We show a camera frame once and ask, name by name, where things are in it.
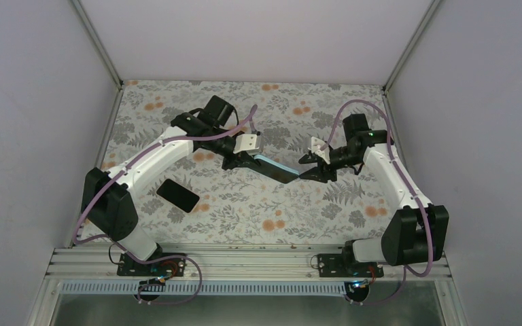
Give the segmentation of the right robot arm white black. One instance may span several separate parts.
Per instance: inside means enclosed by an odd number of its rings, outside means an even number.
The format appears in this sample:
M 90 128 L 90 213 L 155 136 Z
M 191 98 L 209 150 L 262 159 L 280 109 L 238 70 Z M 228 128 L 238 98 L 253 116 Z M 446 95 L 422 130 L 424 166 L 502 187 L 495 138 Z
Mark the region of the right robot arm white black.
M 327 183 L 336 181 L 337 171 L 365 166 L 379 182 L 393 217 L 382 236 L 348 240 L 342 249 L 341 268 L 348 276 L 358 276 L 367 263 L 391 266 L 430 263 L 442 257 L 449 222 L 443 205 L 435 205 L 416 186 L 385 130 L 373 130 L 366 116 L 353 113 L 343 119 L 346 145 L 323 148 L 315 137 L 300 164 L 313 167 L 301 179 Z

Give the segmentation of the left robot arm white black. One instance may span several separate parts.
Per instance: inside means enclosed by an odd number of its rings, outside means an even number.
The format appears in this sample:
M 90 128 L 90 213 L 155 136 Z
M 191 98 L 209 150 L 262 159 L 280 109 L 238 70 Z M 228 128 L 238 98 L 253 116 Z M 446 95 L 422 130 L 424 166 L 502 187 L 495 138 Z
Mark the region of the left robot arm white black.
M 135 261 L 142 273 L 157 273 L 162 265 L 160 246 L 140 226 L 135 198 L 166 169 L 199 147 L 210 145 L 219 155 L 232 154 L 234 138 L 252 121 L 257 109 L 253 105 L 236 127 L 225 130 L 222 126 L 234 107 L 213 96 L 206 107 L 177 115 L 157 139 L 123 163 L 109 170 L 91 169 L 86 175 L 77 223 L 89 220 L 102 232 L 83 240 L 74 234 L 73 243 L 108 238 Z

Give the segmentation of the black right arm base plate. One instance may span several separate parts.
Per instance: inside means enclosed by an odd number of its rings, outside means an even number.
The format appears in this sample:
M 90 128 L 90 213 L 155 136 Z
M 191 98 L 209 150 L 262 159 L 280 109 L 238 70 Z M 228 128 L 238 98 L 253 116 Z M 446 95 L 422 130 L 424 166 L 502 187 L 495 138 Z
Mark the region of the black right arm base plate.
M 346 260 L 341 254 L 320 253 L 312 256 L 309 265 L 321 278 L 381 278 L 383 266 L 374 262 Z

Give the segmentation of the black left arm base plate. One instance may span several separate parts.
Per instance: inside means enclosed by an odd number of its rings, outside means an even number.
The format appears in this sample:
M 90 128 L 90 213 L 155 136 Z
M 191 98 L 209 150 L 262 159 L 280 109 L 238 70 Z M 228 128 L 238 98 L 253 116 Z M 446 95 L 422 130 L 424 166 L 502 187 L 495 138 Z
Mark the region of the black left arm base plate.
M 118 276 L 139 276 L 146 278 L 175 277 L 183 276 L 186 266 L 186 255 L 184 253 L 161 253 L 151 257 L 150 260 L 157 259 L 157 262 L 141 264 L 131 258 L 128 254 L 121 254 L 118 269 Z

